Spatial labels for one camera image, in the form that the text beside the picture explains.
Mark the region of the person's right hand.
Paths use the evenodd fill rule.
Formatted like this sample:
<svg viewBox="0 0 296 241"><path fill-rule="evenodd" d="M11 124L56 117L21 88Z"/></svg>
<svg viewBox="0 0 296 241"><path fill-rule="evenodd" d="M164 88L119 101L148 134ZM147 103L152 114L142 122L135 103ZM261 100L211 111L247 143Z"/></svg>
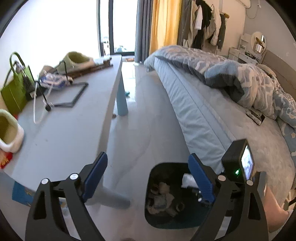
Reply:
<svg viewBox="0 0 296 241"><path fill-rule="evenodd" d="M279 206L274 194L268 186L265 188L262 204L266 216L268 231L270 233L276 232L287 222L290 213Z"/></svg>

